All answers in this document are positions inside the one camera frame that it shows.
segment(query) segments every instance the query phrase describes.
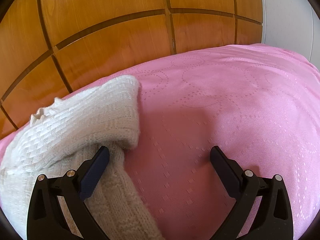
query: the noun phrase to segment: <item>blue gripper pad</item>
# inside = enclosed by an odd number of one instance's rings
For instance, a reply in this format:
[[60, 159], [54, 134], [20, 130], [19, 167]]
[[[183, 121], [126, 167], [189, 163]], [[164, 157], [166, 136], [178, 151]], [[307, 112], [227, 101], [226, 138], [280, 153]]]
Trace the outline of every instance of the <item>blue gripper pad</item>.
[[80, 181], [80, 190], [78, 194], [82, 201], [91, 197], [109, 160], [109, 149], [105, 146], [100, 147], [95, 156], [91, 159], [92, 163]]

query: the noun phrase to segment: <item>silver bolt head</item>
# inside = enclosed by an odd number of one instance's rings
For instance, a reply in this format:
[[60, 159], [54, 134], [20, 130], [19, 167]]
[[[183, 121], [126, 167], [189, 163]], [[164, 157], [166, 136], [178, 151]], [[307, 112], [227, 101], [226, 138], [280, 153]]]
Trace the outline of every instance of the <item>silver bolt head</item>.
[[250, 170], [246, 170], [246, 171], [244, 172], [244, 174], [245, 174], [246, 176], [248, 176], [248, 177], [252, 177], [252, 176], [253, 176], [253, 172], [250, 171]]
[[75, 174], [76, 174], [76, 172], [75, 172], [74, 170], [70, 170], [70, 171], [67, 172], [67, 176], [68, 176], [68, 177], [72, 177], [72, 176], [74, 176]]
[[281, 181], [282, 180], [282, 177], [280, 175], [278, 175], [278, 174], [275, 176], [275, 178], [276, 178], [277, 181]]
[[39, 176], [38, 176], [38, 180], [39, 180], [39, 181], [44, 180], [44, 175], [43, 175], [43, 174], [39, 175]]

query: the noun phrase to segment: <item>white wall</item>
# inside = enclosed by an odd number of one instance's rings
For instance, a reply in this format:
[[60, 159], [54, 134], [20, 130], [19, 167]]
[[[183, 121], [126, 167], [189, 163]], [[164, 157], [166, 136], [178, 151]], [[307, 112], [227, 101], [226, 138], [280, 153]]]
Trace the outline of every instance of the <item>white wall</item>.
[[320, 69], [320, 20], [308, 0], [262, 3], [262, 42], [298, 52]]

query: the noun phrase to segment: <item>pink fabric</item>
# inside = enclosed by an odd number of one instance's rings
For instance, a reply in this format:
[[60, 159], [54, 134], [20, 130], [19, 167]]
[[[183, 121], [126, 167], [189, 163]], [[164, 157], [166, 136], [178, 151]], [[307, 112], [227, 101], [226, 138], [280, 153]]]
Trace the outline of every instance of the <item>pink fabric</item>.
[[9, 143], [11, 143], [11, 141], [13, 140], [16, 134], [17, 134], [17, 131], [9, 134], [7, 137], [0, 140], [0, 163], [3, 159], [5, 149], [7, 148]]
[[303, 56], [229, 45], [146, 62], [81, 90], [122, 74], [141, 83], [141, 135], [125, 167], [167, 240], [209, 239], [234, 204], [210, 164], [214, 145], [259, 176], [281, 174], [295, 239], [303, 234], [320, 205], [320, 74]]

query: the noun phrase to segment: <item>cable knit pattern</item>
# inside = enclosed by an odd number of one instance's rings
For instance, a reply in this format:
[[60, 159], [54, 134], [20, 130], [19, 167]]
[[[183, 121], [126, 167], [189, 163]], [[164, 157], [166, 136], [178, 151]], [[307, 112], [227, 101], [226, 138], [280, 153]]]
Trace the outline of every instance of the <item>cable knit pattern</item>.
[[30, 124], [15, 136], [0, 166], [0, 192], [2, 209], [23, 239], [27, 239], [28, 205], [36, 177], [76, 170], [101, 145], [109, 147], [111, 159], [92, 198], [86, 200], [92, 215], [112, 240], [162, 239], [124, 171], [124, 149], [138, 144], [138, 88], [133, 76], [124, 75], [66, 100], [56, 98], [32, 115]]

